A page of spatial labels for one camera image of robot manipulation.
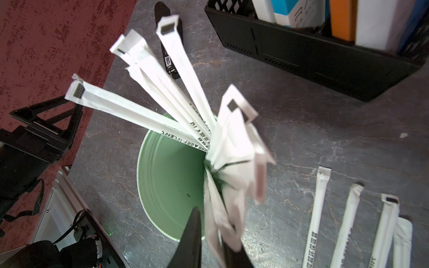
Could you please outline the teal book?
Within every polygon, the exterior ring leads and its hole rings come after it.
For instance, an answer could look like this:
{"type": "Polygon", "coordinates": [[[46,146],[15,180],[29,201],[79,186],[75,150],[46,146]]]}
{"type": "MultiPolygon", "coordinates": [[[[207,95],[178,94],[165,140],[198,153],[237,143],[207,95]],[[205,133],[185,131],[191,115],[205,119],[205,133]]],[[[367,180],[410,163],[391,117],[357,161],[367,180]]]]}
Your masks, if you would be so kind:
{"type": "Polygon", "coordinates": [[[326,0],[272,0],[271,4],[276,23],[290,28],[322,26],[330,12],[326,0]]]}

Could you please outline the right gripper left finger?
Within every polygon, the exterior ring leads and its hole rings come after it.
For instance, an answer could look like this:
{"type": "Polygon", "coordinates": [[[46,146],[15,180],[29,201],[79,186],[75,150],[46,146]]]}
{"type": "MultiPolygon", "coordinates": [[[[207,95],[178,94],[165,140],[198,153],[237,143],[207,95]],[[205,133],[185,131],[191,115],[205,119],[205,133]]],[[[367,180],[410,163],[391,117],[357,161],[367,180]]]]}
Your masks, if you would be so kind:
{"type": "Polygon", "coordinates": [[[200,268],[202,263],[201,212],[194,207],[168,268],[200,268]]]}

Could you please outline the straw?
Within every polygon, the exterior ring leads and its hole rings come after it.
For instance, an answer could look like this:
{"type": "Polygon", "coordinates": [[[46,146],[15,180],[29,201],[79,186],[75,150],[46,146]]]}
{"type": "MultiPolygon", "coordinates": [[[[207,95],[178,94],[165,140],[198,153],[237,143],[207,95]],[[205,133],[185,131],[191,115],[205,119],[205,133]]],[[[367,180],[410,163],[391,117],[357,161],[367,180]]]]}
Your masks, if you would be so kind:
{"type": "Polygon", "coordinates": [[[410,268],[413,224],[399,217],[394,229],[393,268],[410,268]]]}
{"type": "Polygon", "coordinates": [[[305,254],[302,268],[312,268],[315,260],[318,231],[321,223],[322,210],[328,182],[331,177],[331,169],[323,166],[318,167],[316,178],[316,192],[312,209],[312,217],[308,230],[305,254]]]}
{"type": "Polygon", "coordinates": [[[382,194],[382,202],[383,210],[375,236],[369,268],[386,267],[394,229],[400,213],[400,201],[396,195],[382,194]]]}
{"type": "Polygon", "coordinates": [[[350,187],[349,196],[346,202],[346,208],[343,216],[343,222],[339,230],[338,239],[336,242],[334,254],[332,257],[330,268],[344,268],[347,246],[350,240],[353,229],[356,212],[360,202],[360,195],[364,186],[359,183],[354,183],[350,187]]]}

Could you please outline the left aluminium corner post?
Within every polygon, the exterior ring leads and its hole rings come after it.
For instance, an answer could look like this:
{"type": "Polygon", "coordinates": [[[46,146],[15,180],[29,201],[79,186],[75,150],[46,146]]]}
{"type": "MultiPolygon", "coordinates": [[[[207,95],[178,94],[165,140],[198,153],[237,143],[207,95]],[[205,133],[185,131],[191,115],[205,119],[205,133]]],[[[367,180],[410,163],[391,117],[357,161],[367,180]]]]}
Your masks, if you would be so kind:
{"type": "Polygon", "coordinates": [[[70,167],[61,167],[49,192],[48,202],[41,211],[32,243],[56,241],[73,224],[77,213],[88,206],[69,179],[70,167]]]}

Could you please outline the green cup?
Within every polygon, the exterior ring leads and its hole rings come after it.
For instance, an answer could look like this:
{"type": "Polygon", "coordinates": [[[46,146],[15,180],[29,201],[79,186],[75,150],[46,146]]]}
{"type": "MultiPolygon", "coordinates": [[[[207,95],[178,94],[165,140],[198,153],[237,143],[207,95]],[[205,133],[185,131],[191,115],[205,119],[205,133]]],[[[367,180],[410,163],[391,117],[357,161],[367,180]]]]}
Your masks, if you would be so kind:
{"type": "Polygon", "coordinates": [[[179,241],[193,208],[204,215],[205,152],[148,131],[137,161],[137,189],[144,211],[168,238],[179,241]]]}

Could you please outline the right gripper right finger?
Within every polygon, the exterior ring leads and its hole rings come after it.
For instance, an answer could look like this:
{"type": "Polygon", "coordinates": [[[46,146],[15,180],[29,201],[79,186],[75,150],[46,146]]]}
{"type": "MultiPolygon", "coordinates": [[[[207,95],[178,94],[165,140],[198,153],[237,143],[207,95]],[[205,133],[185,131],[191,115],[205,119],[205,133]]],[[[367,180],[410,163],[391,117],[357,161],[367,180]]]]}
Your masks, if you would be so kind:
{"type": "Polygon", "coordinates": [[[233,236],[232,239],[225,240],[224,237],[221,236],[221,241],[222,268],[254,268],[240,238],[233,236]]]}

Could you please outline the black file organizer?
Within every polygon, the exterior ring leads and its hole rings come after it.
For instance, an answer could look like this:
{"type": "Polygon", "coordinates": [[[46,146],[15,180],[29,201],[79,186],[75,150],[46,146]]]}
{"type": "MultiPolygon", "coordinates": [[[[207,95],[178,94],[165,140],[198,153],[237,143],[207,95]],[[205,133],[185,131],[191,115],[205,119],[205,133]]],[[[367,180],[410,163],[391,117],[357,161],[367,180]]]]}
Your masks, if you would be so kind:
{"type": "Polygon", "coordinates": [[[364,102],[420,70],[429,57],[428,16],[392,55],[334,38],[330,20],[314,30],[258,20],[251,1],[208,1],[204,10],[225,48],[364,102]]]}

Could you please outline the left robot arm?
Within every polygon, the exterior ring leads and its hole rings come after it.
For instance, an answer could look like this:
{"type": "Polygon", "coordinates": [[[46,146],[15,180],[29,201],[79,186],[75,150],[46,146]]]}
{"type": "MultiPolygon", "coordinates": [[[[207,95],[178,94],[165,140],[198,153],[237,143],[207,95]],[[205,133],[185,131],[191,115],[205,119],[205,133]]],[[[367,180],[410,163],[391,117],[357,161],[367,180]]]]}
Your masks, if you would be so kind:
{"type": "MultiPolygon", "coordinates": [[[[1,221],[13,222],[35,216],[41,210],[44,190],[29,211],[16,216],[9,210],[24,193],[44,187],[41,174],[59,161],[72,147],[80,119],[81,105],[49,119],[40,113],[68,103],[61,96],[14,110],[10,115],[25,123],[13,132],[1,130],[1,221]]],[[[124,268],[123,258],[88,209],[77,213],[72,225],[57,240],[34,242],[1,264],[3,268],[124,268]]]]}

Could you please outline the wrapped straws in cup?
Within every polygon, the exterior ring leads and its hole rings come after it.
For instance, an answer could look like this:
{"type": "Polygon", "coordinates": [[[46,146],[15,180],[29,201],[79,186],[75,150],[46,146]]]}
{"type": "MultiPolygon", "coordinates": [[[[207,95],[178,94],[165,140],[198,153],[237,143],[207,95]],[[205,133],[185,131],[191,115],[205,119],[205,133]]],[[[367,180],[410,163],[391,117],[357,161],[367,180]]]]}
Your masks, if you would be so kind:
{"type": "Polygon", "coordinates": [[[275,158],[253,125],[257,111],[230,85],[222,96],[218,115],[214,115],[180,36],[169,55],[175,56],[173,63],[185,90],[177,86],[136,31],[121,35],[110,51],[127,63],[130,77],[164,108],[166,116],[89,84],[77,75],[73,76],[66,99],[205,152],[202,241],[208,243],[221,267],[221,236],[225,240],[233,236],[242,238],[247,199],[264,203],[267,166],[275,164],[275,158]]]}

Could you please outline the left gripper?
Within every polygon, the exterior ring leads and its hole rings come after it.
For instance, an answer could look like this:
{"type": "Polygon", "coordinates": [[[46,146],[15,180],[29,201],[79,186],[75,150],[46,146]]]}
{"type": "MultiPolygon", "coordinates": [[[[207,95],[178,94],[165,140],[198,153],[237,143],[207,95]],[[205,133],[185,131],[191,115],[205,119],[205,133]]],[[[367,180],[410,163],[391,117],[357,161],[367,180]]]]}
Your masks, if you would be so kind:
{"type": "Polygon", "coordinates": [[[60,96],[10,112],[27,125],[13,132],[1,129],[1,214],[7,214],[20,197],[38,185],[41,190],[34,208],[21,214],[38,214],[44,197],[41,174],[71,148],[83,115],[83,106],[58,112],[50,118],[40,114],[56,110],[70,101],[60,96]]]}

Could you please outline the orange book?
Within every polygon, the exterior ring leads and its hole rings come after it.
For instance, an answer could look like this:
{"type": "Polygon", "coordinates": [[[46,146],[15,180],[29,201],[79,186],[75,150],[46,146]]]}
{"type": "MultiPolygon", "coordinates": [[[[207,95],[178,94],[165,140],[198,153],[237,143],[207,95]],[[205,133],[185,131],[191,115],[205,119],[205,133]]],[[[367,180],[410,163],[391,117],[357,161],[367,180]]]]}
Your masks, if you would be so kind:
{"type": "Polygon", "coordinates": [[[357,0],[330,0],[331,31],[335,38],[354,42],[357,0]]]}

